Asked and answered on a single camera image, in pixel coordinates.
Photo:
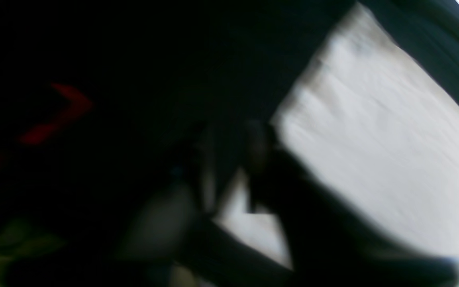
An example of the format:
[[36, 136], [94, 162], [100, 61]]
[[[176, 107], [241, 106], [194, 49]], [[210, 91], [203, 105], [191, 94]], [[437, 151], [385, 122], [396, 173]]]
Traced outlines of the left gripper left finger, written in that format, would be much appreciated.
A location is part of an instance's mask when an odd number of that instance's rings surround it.
[[193, 224], [215, 211], [213, 129], [191, 128], [153, 164], [145, 188], [118, 240], [118, 260], [123, 262], [172, 259]]

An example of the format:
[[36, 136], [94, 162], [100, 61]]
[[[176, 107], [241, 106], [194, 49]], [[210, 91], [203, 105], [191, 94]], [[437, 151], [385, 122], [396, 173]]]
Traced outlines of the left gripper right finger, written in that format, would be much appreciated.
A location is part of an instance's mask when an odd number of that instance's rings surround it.
[[293, 287], [457, 287], [453, 258], [408, 249], [336, 197], [284, 147], [273, 126], [246, 124], [250, 211], [277, 215], [294, 270]]

